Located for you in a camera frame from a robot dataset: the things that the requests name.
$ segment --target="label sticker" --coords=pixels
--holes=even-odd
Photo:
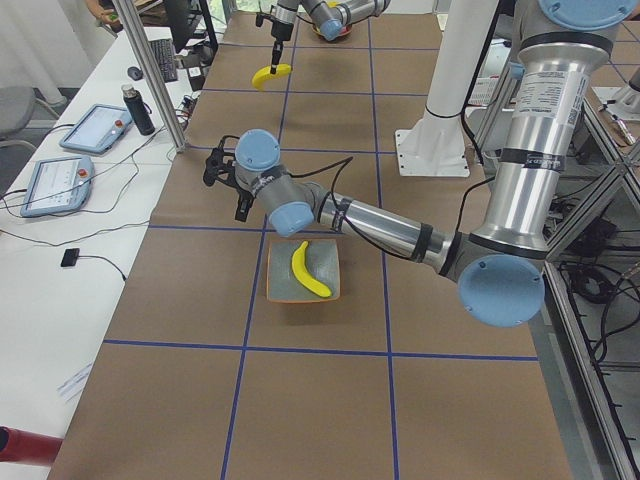
[[[564,170],[564,157],[548,153],[529,152],[524,162],[524,168],[562,172]]]
[[[513,116],[553,118],[562,125],[575,125],[588,84],[588,76],[581,72],[527,73]]]

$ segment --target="monitor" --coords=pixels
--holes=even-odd
[[[202,20],[202,11],[198,0],[164,0],[171,38],[176,52],[187,46],[196,28]]]

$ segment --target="keyboard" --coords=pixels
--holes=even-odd
[[[151,51],[156,59],[162,79],[166,82],[175,82],[178,80],[178,70],[176,69],[173,42],[169,38],[161,38],[160,40],[151,40],[149,42]]]

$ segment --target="red object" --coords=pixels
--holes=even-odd
[[[0,427],[0,462],[51,466],[60,445],[61,438]]]

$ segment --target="yellow banana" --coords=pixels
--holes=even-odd
[[[256,74],[251,79],[251,85],[254,88],[263,90],[263,84],[267,80],[271,80],[272,78],[285,77],[291,73],[291,65],[287,63],[281,63],[276,67],[276,73],[271,73],[271,67],[261,68],[256,72]]]
[[[293,252],[291,257],[291,270],[293,270],[293,276],[296,277],[306,289],[315,293],[319,297],[329,298],[331,296],[331,289],[327,287],[320,280],[317,280],[311,276],[306,265],[306,254],[308,241],[302,242],[302,244]]]

